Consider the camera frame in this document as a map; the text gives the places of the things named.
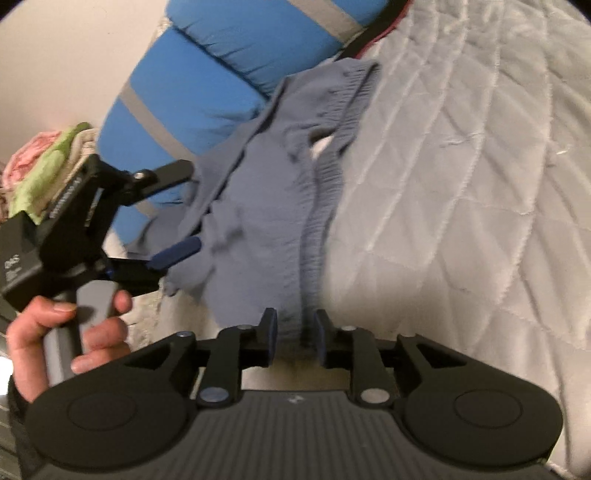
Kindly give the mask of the person's left hand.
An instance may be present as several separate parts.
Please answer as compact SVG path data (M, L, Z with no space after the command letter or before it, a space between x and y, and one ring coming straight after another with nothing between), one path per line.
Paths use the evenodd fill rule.
M120 290L113 299L115 315L87 330L82 344L87 352L74 358L71 369L83 374L130 353L128 328L120 318L131 311L132 298ZM31 403L49 388L43 349L44 337L76 316L76 305L35 297L10 324L6 341L13 362L13 382L24 400Z

